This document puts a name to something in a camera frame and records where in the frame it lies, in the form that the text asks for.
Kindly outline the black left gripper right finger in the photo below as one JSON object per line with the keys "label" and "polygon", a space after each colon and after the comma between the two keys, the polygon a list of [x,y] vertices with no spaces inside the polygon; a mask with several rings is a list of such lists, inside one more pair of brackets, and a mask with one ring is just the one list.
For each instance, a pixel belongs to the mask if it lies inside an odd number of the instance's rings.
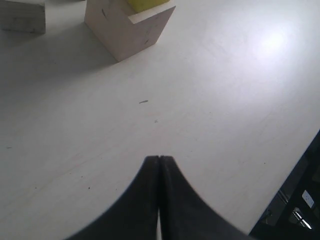
{"label": "black left gripper right finger", "polygon": [[171,156],[160,157],[159,213],[163,240],[250,240],[208,206]]}

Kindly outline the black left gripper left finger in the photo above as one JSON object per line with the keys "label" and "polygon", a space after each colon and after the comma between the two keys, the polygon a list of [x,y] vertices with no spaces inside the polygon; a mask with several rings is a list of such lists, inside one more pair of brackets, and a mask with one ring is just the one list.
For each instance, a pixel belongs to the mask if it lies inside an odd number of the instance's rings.
{"label": "black left gripper left finger", "polygon": [[148,156],[125,192],[69,240],[156,240],[160,158]]}

